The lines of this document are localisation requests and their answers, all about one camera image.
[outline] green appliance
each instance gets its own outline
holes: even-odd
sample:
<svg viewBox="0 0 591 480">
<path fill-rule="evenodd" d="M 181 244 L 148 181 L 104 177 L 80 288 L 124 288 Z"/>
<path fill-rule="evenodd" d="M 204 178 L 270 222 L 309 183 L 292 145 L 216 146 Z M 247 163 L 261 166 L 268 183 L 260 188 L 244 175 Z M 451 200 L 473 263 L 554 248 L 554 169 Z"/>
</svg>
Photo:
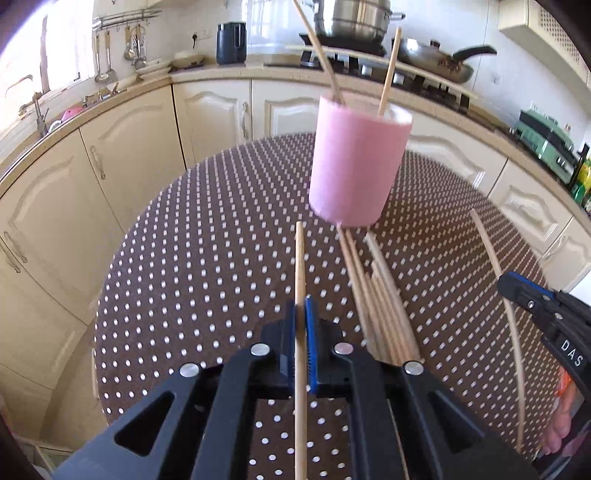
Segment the green appliance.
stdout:
<svg viewBox="0 0 591 480">
<path fill-rule="evenodd" d="M 530 109 L 521 111 L 515 126 L 517 137 L 566 185 L 578 170 L 580 158 L 574 145 L 558 122 Z"/>
</svg>

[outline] pink foam cup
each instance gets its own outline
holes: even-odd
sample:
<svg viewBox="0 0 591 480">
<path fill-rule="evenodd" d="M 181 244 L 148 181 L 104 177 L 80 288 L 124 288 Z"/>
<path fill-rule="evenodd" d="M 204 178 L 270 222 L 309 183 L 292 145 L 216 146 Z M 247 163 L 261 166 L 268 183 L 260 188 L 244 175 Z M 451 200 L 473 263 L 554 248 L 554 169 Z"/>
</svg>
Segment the pink foam cup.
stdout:
<svg viewBox="0 0 591 480">
<path fill-rule="evenodd" d="M 378 221 L 402 162 L 412 114 L 393 107 L 322 97 L 310 181 L 310 205 L 335 225 L 368 226 Z"/>
</svg>

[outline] bottle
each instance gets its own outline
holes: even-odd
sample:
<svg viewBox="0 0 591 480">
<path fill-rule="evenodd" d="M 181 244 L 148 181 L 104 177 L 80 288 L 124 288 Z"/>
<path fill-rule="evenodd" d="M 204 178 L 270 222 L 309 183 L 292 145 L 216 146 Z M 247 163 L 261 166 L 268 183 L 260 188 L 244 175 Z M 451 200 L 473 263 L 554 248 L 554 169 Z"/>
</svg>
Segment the bottle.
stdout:
<svg viewBox="0 0 591 480">
<path fill-rule="evenodd" d="M 591 160 L 588 158 L 581 164 L 577 179 L 573 183 L 573 187 L 570 189 L 570 195 L 574 201 L 581 205 L 583 199 L 591 189 Z"/>
</svg>

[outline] brown tablecloth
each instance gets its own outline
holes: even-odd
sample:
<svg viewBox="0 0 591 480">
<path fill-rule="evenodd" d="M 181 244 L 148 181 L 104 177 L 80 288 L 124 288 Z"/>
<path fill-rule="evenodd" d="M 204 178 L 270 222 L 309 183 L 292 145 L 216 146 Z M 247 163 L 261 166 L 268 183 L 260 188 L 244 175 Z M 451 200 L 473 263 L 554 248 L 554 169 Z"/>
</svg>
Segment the brown tablecloth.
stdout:
<svg viewBox="0 0 591 480">
<path fill-rule="evenodd" d="M 306 228 L 307 291 L 321 317 L 364 344 L 336 228 L 308 205 L 313 134 L 255 141 L 210 157 L 148 205 L 115 255 L 100 298 L 96 367 L 111 423 L 186 362 L 222 363 L 282 318 L 294 296 L 294 230 Z M 534 254 L 480 192 L 407 151 L 372 227 L 401 289 L 426 366 L 507 441 L 517 382 L 495 276 L 469 216 L 479 212 L 501 265 L 544 284 Z M 361 240 L 363 232 L 357 231 Z M 364 249 L 368 267 L 371 256 Z M 557 364 L 517 310 L 527 376 L 525 454 L 537 449 Z M 346 404 L 309 398 L 308 478 L 350 475 Z M 262 402 L 249 478 L 293 477 L 293 403 Z"/>
</svg>

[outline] bowl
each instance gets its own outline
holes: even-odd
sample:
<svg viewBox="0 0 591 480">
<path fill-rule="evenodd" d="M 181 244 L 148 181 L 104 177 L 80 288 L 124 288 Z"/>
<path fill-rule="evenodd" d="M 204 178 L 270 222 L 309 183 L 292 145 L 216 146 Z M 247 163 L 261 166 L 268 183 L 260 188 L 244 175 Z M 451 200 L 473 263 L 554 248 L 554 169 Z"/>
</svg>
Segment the bowl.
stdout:
<svg viewBox="0 0 591 480">
<path fill-rule="evenodd" d="M 171 64 L 176 69 L 185 69 L 193 63 L 201 62 L 203 58 L 203 54 L 195 53 L 194 50 L 184 50 L 174 54 Z"/>
</svg>

